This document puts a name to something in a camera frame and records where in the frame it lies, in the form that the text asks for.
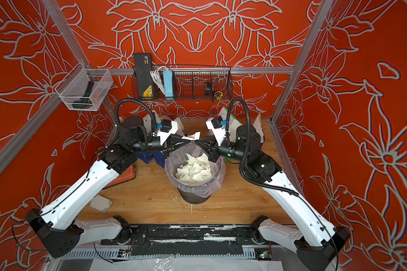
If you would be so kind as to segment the white receipt paper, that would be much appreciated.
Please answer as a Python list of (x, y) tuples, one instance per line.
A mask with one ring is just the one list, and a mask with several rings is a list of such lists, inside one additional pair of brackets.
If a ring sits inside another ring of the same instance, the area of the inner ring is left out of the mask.
[(201, 135), (201, 132), (196, 132), (195, 134), (192, 134), (192, 135), (185, 135), (182, 137), (182, 139), (189, 140), (189, 141), (196, 141), (196, 140), (200, 139), (200, 135)]

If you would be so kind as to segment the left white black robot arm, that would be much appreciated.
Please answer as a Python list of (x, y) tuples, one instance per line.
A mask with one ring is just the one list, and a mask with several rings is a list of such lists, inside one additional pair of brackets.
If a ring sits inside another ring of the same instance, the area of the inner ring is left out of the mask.
[(47, 252), (59, 258), (74, 247), (109, 240), (120, 245), (130, 241), (130, 224), (121, 216), (106, 220), (77, 220), (80, 211), (109, 183), (137, 161), (141, 152), (161, 151), (165, 155), (191, 142), (176, 132), (175, 121), (164, 120), (147, 131), (141, 117), (131, 116), (116, 125), (116, 135), (106, 150), (96, 156), (87, 173), (61, 196), (42, 209), (26, 214), (29, 226)]

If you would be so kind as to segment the white green paper bag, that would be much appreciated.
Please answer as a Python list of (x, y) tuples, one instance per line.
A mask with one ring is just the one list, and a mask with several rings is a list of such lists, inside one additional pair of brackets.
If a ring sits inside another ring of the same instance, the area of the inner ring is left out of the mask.
[[(227, 116), (228, 116), (228, 108), (227, 107), (222, 107), (221, 110), (218, 113), (218, 116), (221, 116), (223, 120), (226, 120)], [(236, 136), (236, 131), (237, 128), (242, 126), (243, 124), (237, 120), (237, 118), (233, 115), (230, 114), (229, 117), (229, 134), (230, 137), (234, 137)]]

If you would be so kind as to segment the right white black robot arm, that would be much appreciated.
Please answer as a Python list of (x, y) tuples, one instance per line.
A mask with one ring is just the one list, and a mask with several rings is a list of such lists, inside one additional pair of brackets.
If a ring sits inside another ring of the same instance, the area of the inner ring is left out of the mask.
[(226, 136), (225, 127), (214, 128), (212, 135), (196, 141), (211, 161), (220, 157), (239, 161), (241, 176), (249, 183), (268, 192), (295, 223), (294, 228), (277, 224), (259, 216), (251, 226), (269, 242), (275, 242), (294, 252), (310, 271), (324, 271), (350, 239), (346, 227), (336, 227), (321, 216), (292, 185), (281, 166), (262, 151), (261, 135), (254, 127), (241, 125), (235, 142)]

